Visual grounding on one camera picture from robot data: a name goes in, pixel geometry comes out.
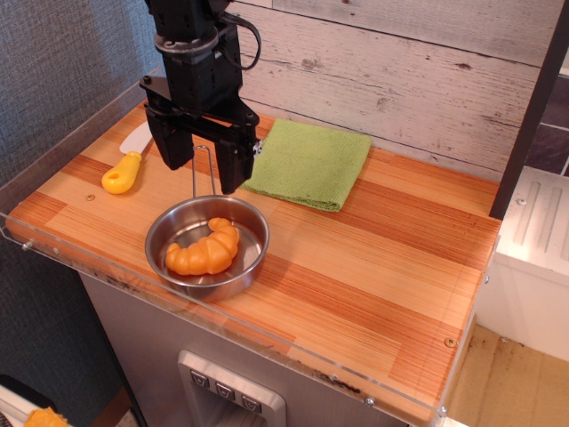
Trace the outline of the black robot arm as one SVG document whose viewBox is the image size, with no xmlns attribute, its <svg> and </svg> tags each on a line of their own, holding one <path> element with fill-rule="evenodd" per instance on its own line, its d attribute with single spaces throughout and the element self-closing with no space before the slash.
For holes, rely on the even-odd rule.
<svg viewBox="0 0 569 427">
<path fill-rule="evenodd" d="M 227 1 L 149 1 L 164 77 L 143 77 L 149 130 L 172 170 L 194 156 L 194 136 L 215 145 L 221 190 L 231 194 L 252 176 L 260 149 L 257 114 L 240 98 L 238 28 L 258 29 L 227 11 Z"/>
</svg>

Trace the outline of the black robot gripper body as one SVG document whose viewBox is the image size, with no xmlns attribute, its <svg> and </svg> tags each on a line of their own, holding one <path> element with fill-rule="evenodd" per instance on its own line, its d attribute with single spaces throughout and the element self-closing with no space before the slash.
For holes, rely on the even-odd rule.
<svg viewBox="0 0 569 427">
<path fill-rule="evenodd" d="M 239 95 L 242 73 L 248 69 L 239 41 L 157 39 L 155 46 L 163 55 L 165 76 L 140 81 L 147 106 L 181 117 L 192 138 L 248 145 L 255 156 L 259 117 Z"/>
</svg>

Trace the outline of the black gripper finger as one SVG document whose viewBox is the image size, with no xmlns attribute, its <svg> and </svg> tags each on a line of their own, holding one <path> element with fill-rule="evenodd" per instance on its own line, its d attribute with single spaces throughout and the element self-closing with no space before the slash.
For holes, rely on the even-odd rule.
<svg viewBox="0 0 569 427">
<path fill-rule="evenodd" d="M 224 195 L 232 194 L 252 176 L 253 149 L 228 141 L 215 144 L 221 191 Z"/>
<path fill-rule="evenodd" d="M 171 170 L 181 168 L 193 158 L 192 134 L 183 127 L 181 117 L 159 112 L 151 106 L 146 106 L 146 116 L 159 153 Z"/>
</svg>

